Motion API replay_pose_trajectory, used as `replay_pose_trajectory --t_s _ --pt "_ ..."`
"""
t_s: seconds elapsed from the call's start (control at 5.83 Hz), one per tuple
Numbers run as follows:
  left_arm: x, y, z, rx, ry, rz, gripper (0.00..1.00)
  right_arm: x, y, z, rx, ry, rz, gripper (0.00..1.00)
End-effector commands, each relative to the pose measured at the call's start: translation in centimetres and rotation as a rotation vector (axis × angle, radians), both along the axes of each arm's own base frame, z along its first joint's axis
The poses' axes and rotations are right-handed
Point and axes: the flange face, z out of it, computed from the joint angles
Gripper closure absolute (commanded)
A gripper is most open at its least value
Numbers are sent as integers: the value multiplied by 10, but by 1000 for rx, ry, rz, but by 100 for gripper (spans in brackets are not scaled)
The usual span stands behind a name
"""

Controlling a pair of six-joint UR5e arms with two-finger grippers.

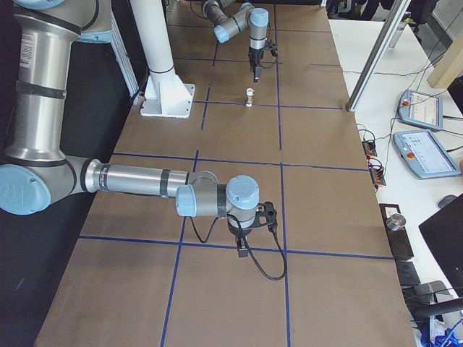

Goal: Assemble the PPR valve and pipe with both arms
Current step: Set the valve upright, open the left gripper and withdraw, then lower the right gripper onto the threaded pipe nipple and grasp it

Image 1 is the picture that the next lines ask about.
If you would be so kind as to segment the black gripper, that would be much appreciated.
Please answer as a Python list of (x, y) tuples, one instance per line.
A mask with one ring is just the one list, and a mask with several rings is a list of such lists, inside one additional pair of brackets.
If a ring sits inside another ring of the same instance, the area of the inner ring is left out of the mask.
[(252, 227), (245, 227), (239, 220), (227, 220), (229, 231), (236, 236), (237, 254), (239, 258), (246, 258), (249, 255), (246, 236), (251, 233)]
[(250, 68), (253, 73), (253, 82), (259, 82), (262, 72), (262, 65), (260, 60), (263, 58), (263, 48), (249, 47), (248, 58), (250, 61)]

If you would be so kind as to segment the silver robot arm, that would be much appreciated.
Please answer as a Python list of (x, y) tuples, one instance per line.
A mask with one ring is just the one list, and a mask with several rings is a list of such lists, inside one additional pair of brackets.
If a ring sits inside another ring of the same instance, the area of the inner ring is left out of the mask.
[[(49, 183), (69, 177), (67, 162), (39, 163), (31, 155), (66, 153), (70, 160), (109, 158), (120, 135), (129, 108), (122, 73), (106, 40), (77, 37), (96, 32), (99, 20), (109, 20), (109, 1), (49, 1), (45, 9), (21, 7), (17, 1), (1, 3), (1, 106), (12, 105), (11, 114), (1, 114), (1, 143), (14, 153), (1, 157), (2, 165), (34, 170)], [(22, 110), (13, 98), (13, 73), (27, 80), (29, 69), (22, 58), (20, 38), (32, 35), (41, 56), (36, 72), (59, 77), (60, 88), (70, 89), (69, 100), (59, 89), (47, 86), (52, 112), (42, 108)], [(32, 262), (61, 262), (70, 252), (82, 225), (91, 197), (54, 200), (51, 208), (28, 217), (1, 214), (1, 261), (26, 267)]]
[(233, 3), (234, 1), (202, 1), (202, 13), (213, 23), (213, 31), (219, 43), (225, 43), (239, 33), (249, 30), (250, 70), (253, 73), (253, 82), (259, 82), (263, 69), (260, 60), (263, 58), (264, 50), (268, 48), (268, 10), (245, 2), (236, 14), (227, 16), (224, 10)]

